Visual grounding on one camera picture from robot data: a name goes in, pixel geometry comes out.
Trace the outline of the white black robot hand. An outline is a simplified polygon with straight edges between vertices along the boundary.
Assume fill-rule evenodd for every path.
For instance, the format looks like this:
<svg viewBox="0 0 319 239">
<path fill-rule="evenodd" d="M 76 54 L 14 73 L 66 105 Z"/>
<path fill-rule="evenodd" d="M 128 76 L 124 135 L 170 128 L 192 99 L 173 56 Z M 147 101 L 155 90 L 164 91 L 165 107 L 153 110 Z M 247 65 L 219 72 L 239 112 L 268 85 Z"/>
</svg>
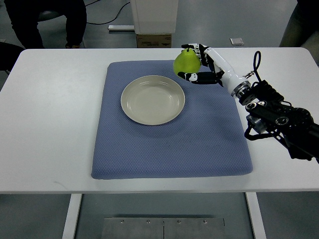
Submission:
<svg viewBox="0 0 319 239">
<path fill-rule="evenodd" d="M 220 84 L 234 98 L 240 98 L 249 91 L 249 81 L 235 73 L 233 67 L 212 47 L 192 43 L 181 46 L 187 51 L 193 51 L 200 64 L 210 69 L 209 72 L 187 73 L 180 71 L 177 75 L 193 84 Z"/>
</svg>

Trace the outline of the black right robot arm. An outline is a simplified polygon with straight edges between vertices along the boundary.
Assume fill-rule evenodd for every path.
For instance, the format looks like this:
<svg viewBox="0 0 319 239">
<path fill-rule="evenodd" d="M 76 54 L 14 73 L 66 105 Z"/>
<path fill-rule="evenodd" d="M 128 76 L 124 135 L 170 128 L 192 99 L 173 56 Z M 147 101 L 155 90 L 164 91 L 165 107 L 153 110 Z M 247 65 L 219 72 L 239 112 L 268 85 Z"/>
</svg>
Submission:
<svg viewBox="0 0 319 239">
<path fill-rule="evenodd" d="M 249 113 L 244 136 L 250 141 L 272 137 L 288 150 L 291 158 L 318 160 L 318 124 L 308 110 L 294 108 L 260 78 L 260 62 L 261 52 L 256 51 L 251 74 L 256 75 L 257 81 L 252 85 L 245 84 L 235 94 Z"/>
</svg>

